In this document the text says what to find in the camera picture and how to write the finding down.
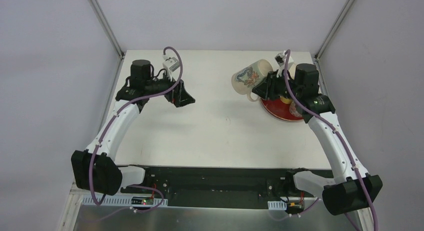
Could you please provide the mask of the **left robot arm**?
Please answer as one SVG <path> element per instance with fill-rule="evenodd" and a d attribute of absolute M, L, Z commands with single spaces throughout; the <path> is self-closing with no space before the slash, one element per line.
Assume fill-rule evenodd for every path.
<path fill-rule="evenodd" d="M 79 189 L 109 196 L 131 185 L 143 194 L 152 189 L 153 180 L 146 176 L 144 168 L 134 165 L 119 167 L 115 158 L 129 127 L 149 99 L 163 96 L 177 108 L 195 103 L 196 100 L 185 90 L 184 81 L 173 78 L 173 72 L 181 66 L 180 61 L 168 57 L 162 65 L 155 75 L 150 61 L 137 59 L 132 62 L 130 75 L 116 93 L 106 123 L 85 150 L 76 150 L 71 156 Z"/>

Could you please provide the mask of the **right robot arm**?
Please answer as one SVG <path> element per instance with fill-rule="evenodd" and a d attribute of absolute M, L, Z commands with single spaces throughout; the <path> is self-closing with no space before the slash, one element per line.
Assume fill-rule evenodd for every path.
<path fill-rule="evenodd" d="M 378 175 L 370 175 L 346 141 L 336 110 L 328 96 L 319 92 L 319 71 L 308 63 L 298 64 L 294 79 L 287 70 L 266 75 L 249 71 L 253 79 L 252 92 L 264 100 L 287 96 L 296 104 L 304 122 L 317 137 L 330 164 L 333 177 L 324 178 L 306 168 L 296 168 L 286 174 L 283 188 L 290 196 L 300 192 L 322 199 L 330 214 L 337 216 L 368 208 L 374 219 L 374 200 L 383 187 Z"/>

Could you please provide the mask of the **pink mug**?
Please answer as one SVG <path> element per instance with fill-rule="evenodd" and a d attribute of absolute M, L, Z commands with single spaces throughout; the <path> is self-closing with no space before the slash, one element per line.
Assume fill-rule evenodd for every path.
<path fill-rule="evenodd" d="M 297 108 L 298 108 L 297 104 L 294 101 L 292 101 L 288 109 L 289 114 L 292 116 L 293 120 L 302 120 L 303 116 L 301 113 L 298 112 Z"/>

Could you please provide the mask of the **cream floral mug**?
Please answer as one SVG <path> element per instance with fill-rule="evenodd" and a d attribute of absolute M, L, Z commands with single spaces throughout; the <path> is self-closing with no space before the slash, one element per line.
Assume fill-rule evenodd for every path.
<path fill-rule="evenodd" d="M 260 98 L 253 99 L 251 96 L 252 90 L 261 84 L 268 73 L 272 71 L 272 65 L 267 60 L 260 59 L 232 75 L 232 88 L 238 94 L 246 95 L 250 102 L 257 102 Z"/>

